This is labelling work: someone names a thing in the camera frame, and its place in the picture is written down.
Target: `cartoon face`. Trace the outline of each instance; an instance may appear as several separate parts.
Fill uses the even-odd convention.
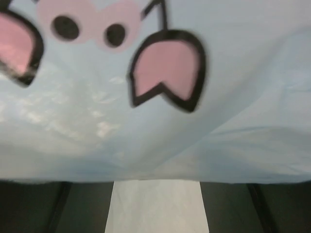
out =
[[[206,80],[206,53],[192,33],[169,29],[165,0],[152,0],[143,10],[132,0],[120,0],[99,11],[90,0],[37,0],[34,4],[46,34],[63,43],[94,40],[97,47],[115,53],[133,44],[144,19],[159,8],[160,30],[148,36],[128,61],[131,103],[138,107],[163,95],[181,110],[196,109]],[[14,52],[0,51],[0,60],[14,80],[27,86],[36,76],[44,42],[29,21],[7,7],[0,17],[0,26],[7,31],[2,40],[9,40]]]

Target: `black outline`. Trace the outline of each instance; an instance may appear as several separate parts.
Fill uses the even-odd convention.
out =
[[[35,79],[37,70],[40,66],[41,58],[44,53],[44,43],[42,36],[31,22],[18,13],[3,8],[0,10],[0,12],[19,21],[33,37],[34,48],[32,50],[31,59],[28,64],[26,73],[19,75],[13,69],[9,68],[5,62],[0,61],[0,69],[2,71],[4,71],[16,83],[21,84],[23,87],[28,87]]]
[[[186,112],[194,112],[199,102],[199,99],[202,95],[204,84],[206,81],[206,76],[208,72],[208,57],[204,50],[204,47],[200,40],[193,35],[192,33],[185,30],[169,30],[168,29],[168,20],[167,20],[167,7],[165,0],[152,0],[150,4],[142,11],[142,19],[144,20],[148,14],[154,9],[154,7],[160,5],[160,19],[161,21],[161,30],[158,32],[148,36],[145,41],[141,44],[139,49],[136,51],[130,68],[128,72],[128,78],[130,81],[130,91],[131,91],[131,99],[132,105],[137,107],[144,102],[152,99],[153,97],[164,94],[173,104],[177,107],[185,110]],[[137,64],[137,61],[141,55],[141,53],[150,45],[160,42],[160,41],[172,41],[179,40],[184,41],[187,44],[191,45],[194,49],[196,49],[199,55],[199,67],[197,71],[197,78],[195,80],[195,84],[192,90],[192,94],[188,100],[183,100],[177,95],[175,95],[166,85],[161,82],[148,92],[144,93],[141,96],[137,96],[136,94],[136,81],[134,77],[134,71]]]

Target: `pink circle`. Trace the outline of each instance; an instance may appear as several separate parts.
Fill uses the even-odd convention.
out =
[[[37,3],[37,13],[46,32],[59,40],[66,41],[54,33],[52,28],[52,23],[58,16],[67,16],[78,25],[79,36],[72,42],[83,43],[93,36],[96,10],[90,0],[40,0]]]
[[[125,28],[125,39],[123,43],[114,48],[111,47],[105,40],[104,34],[106,29],[113,24],[120,24]],[[122,0],[114,3],[97,15],[95,39],[99,46],[110,51],[123,51],[128,48],[140,30],[141,16],[139,6],[132,0]]]

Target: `cartoon eye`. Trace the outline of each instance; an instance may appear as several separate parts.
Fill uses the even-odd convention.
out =
[[[90,0],[40,0],[37,11],[46,32],[61,41],[82,43],[93,35],[96,12]]]
[[[134,42],[140,23],[140,9],[134,1],[114,3],[98,13],[97,44],[108,50],[122,51]]]

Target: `black line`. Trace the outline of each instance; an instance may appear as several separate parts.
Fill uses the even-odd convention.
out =
[[[278,233],[276,223],[268,208],[264,195],[260,190],[260,186],[258,184],[248,184],[247,188],[251,195],[253,205],[257,212],[264,233]]]
[[[160,20],[161,20],[161,30],[168,30],[168,16],[167,7],[165,0],[152,0],[142,11],[142,18],[146,18],[149,13],[154,9],[154,7],[160,5]]]
[[[61,184],[61,190],[59,191],[59,195],[57,198],[57,203],[55,205],[55,208],[52,212],[52,216],[49,220],[49,224],[47,226],[47,229],[45,233],[55,233],[60,217],[62,215],[62,212],[64,210],[64,207],[66,205],[66,201],[71,189],[71,183],[68,182],[62,182]]]

